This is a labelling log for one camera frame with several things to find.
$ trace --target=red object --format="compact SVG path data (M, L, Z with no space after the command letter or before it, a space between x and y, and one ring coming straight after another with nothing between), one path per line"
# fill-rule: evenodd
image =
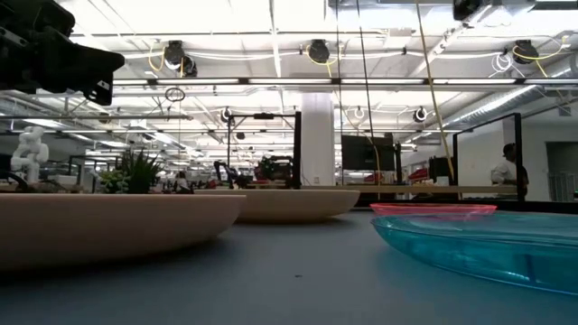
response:
M407 178L411 181L426 179L427 178L427 169L423 168L421 170L417 170L414 173L412 173L411 175L409 175Z
M383 179L383 175L376 172L375 174L369 175L368 177L366 177L363 181L364 182L374 182L376 179L376 175L378 176L378 181L381 181Z
M369 206L381 217L424 214L459 214L463 217L463 214L492 214L498 208L486 204L436 203L374 203Z

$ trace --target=desk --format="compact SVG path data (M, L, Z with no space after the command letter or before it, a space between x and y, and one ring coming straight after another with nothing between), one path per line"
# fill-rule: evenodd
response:
M361 193L483 193L516 194L513 186L396 186L396 185L346 185L302 186L304 190L358 190Z
M308 226L235 225L211 245L27 281L3 275L9 325L575 325L576 297L424 265L352 212Z

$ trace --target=white pillar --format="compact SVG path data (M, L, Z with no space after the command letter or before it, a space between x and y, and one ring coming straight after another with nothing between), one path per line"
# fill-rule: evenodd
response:
M331 93L302 94L301 183L335 185L335 137Z

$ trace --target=beige bowl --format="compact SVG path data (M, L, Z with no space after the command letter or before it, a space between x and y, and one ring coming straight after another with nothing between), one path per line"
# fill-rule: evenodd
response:
M147 255L216 237L246 198L0 194L0 270Z
M199 194L245 195L239 222L318 222L348 212L358 190L197 190Z

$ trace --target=white humanoid robot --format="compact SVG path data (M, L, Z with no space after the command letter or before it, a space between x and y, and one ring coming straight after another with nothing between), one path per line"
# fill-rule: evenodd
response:
M44 129L39 126L28 126L24 133L18 137L20 144L12 155L12 170L19 171L23 166L26 167L26 181L29 184L38 182L40 164L48 162L48 145L43 144L41 137Z

